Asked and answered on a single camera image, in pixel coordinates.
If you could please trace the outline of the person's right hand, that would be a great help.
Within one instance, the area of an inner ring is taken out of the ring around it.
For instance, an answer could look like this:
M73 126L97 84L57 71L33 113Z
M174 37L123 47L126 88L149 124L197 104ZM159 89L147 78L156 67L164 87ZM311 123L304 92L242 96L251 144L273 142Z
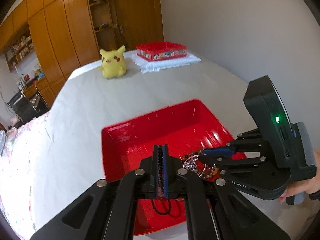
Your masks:
M316 176L308 179L308 180L302 180L297 181L294 183L291 183L287 189L284 191L284 193L278 198L278 201L280 203L284 203L287 197L294 196L296 194L306 192L307 194L314 194L319 191L320 185L319 185L319 152L314 150L315 155L315 161L317 165L317 173Z

